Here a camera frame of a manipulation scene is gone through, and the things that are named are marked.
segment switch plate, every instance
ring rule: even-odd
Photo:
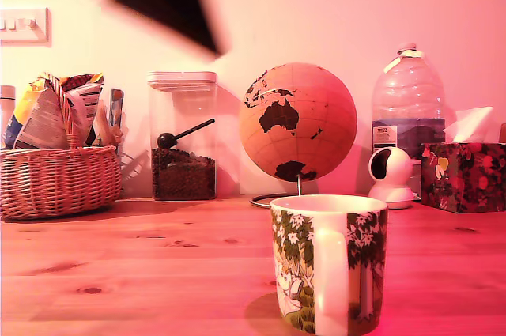
[[[47,8],[35,9],[0,9],[0,18],[6,27],[0,29],[2,41],[47,41]],[[35,24],[29,26],[30,20]]]

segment floral tissue box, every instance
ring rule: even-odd
[[[455,213],[506,210],[506,144],[424,144],[421,203]]]

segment basket handle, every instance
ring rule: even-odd
[[[74,126],[74,117],[72,115],[72,111],[70,110],[70,102],[68,97],[66,97],[62,86],[60,85],[60,80],[49,73],[43,73],[41,74],[41,77],[51,83],[51,86],[55,91],[56,96],[58,97],[60,109],[62,110],[66,139],[69,142],[70,148],[77,149],[79,147],[82,147],[83,140],[81,140],[77,134],[77,128]]]

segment wicker basket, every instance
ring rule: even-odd
[[[3,219],[40,219],[94,210],[112,204],[121,189],[114,146],[82,147],[59,79],[50,79],[59,97],[68,150],[0,152],[0,213]]]

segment tissue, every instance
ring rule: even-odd
[[[444,132],[452,142],[483,142],[490,127],[493,107],[482,107],[457,111],[457,121]]]

